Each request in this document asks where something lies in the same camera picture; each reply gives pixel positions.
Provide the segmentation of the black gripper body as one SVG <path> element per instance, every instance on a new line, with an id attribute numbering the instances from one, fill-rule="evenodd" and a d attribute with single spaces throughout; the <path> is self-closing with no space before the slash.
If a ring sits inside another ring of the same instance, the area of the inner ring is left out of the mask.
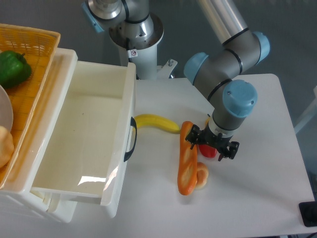
<path id="1" fill-rule="evenodd" d="M 185 140 L 190 143 L 196 143 L 196 145 L 208 145 L 215 148 L 217 151 L 222 148 L 224 151 L 223 158 L 233 160 L 239 149 L 240 143 L 231 141 L 231 138 L 232 136 L 227 136 L 222 132 L 212 132 L 209 126 L 200 130 L 200 128 L 194 124 L 186 135 Z"/>

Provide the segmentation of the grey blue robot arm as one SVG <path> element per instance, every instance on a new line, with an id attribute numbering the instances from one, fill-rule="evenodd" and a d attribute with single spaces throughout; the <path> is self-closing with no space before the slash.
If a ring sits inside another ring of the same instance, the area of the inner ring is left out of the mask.
<path id="1" fill-rule="evenodd" d="M 220 158 L 233 159 L 239 143 L 232 136 L 257 102 L 253 85 L 237 76 L 265 59 L 270 44 L 263 33 L 249 30 L 232 1 L 201 0 L 199 5 L 223 51 L 213 58 L 197 53 L 184 66 L 184 75 L 214 108 L 205 128 L 191 126 L 187 139 L 215 148 Z M 109 32 L 121 64 L 135 64 L 137 79 L 155 80 L 162 74 L 157 46 L 164 29 L 147 0 L 86 0 L 82 8 L 96 32 Z"/>

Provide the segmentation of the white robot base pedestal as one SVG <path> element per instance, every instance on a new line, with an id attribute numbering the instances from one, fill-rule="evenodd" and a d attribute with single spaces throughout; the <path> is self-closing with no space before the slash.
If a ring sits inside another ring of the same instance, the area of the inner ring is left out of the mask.
<path id="1" fill-rule="evenodd" d="M 142 22 L 123 21 L 109 29 L 109 36 L 117 46 L 120 63 L 127 66 L 134 63 L 136 75 L 142 80 L 171 78 L 178 62 L 169 59 L 158 65 L 158 44 L 163 39 L 162 21 L 153 13 Z"/>

